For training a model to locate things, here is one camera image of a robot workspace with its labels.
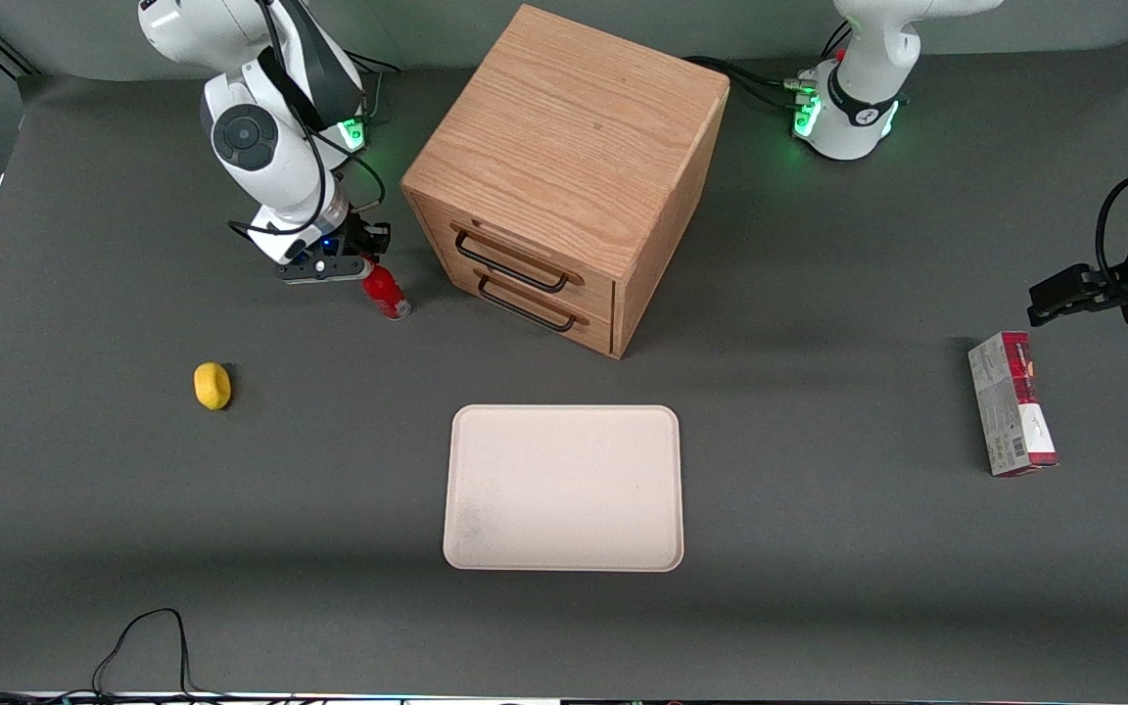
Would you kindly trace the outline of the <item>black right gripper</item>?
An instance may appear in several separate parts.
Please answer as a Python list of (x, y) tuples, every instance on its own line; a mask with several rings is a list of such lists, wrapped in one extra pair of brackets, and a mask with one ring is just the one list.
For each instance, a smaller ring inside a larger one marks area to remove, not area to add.
[(349, 214), (331, 235), (325, 237), (325, 255), (328, 258), (370, 259), (381, 266), (384, 255), (393, 241), (393, 226), (389, 222), (368, 223), (358, 213)]

